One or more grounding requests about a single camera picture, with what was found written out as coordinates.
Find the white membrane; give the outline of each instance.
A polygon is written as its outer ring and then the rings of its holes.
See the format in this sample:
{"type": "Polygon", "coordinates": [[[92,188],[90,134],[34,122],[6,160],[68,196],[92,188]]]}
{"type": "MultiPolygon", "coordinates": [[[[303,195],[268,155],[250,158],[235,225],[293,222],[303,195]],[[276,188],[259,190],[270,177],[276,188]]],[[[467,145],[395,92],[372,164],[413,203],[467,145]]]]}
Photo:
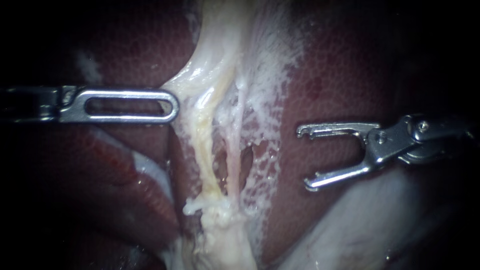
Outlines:
{"type": "Polygon", "coordinates": [[[80,70],[87,84],[101,85],[102,75],[99,72],[99,64],[95,61],[92,53],[77,50],[75,53],[75,65],[80,70]]]}

